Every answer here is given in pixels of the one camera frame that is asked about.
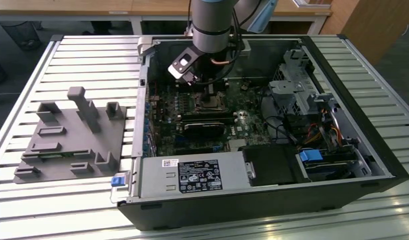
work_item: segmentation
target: power supply label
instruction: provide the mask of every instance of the power supply label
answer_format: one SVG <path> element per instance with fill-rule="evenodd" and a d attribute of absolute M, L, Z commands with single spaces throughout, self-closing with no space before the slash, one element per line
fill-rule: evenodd
<path fill-rule="evenodd" d="M 223 189 L 218 160 L 179 162 L 178 169 L 183 194 Z"/>

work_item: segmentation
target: wooden table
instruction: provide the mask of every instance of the wooden table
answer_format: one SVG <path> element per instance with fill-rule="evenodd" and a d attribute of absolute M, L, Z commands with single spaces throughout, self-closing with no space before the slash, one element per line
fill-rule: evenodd
<path fill-rule="evenodd" d="M 142 21 L 187 20 L 188 0 L 133 0 L 131 13 L 135 34 L 142 34 Z M 299 8 L 291 0 L 279 0 L 271 21 L 311 22 L 309 34 L 317 35 L 330 15 L 330 9 Z"/>
<path fill-rule="evenodd" d="M 187 8 L 188 0 L 0 0 L 0 21 L 131 21 L 140 35 L 142 21 L 184 21 Z M 311 22 L 309 34 L 318 34 L 330 15 L 279 0 L 271 21 Z"/>

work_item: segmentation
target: label sticker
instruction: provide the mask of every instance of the label sticker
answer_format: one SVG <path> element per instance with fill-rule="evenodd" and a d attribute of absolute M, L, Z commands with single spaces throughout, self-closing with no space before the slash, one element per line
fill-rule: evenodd
<path fill-rule="evenodd" d="M 178 163 L 179 163 L 179 159 L 163 159 L 163 168 L 176 167 Z"/>
<path fill-rule="evenodd" d="M 179 162 L 178 170 L 183 194 L 223 189 L 218 160 Z"/>
<path fill-rule="evenodd" d="M 127 11 L 109 11 L 109 14 L 128 14 Z"/>

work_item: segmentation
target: aluminum table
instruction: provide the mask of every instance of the aluminum table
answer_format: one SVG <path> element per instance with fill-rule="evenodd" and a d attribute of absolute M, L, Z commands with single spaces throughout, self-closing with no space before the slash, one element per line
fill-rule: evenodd
<path fill-rule="evenodd" d="M 409 181 L 342 209 L 164 231 L 135 229 L 111 202 L 111 178 L 15 184 L 41 101 L 67 100 L 71 86 L 95 105 L 127 106 L 120 171 L 131 169 L 139 36 L 65 36 L 51 41 L 0 131 L 0 239 L 409 239 Z M 409 172 L 409 107 L 346 39 L 315 36 L 325 57 Z M 325 91 L 330 91 L 317 75 Z M 112 199 L 127 191 L 117 191 Z"/>

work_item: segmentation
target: blue tab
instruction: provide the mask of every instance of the blue tab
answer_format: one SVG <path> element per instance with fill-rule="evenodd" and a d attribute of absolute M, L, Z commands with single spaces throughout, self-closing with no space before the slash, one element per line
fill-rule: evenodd
<path fill-rule="evenodd" d="M 306 161 L 321 161 L 323 160 L 323 156 L 319 150 L 303 150 L 299 153 L 301 159 L 303 162 Z"/>
<path fill-rule="evenodd" d="M 125 186 L 125 177 L 124 176 L 113 176 L 111 180 L 112 187 Z"/>

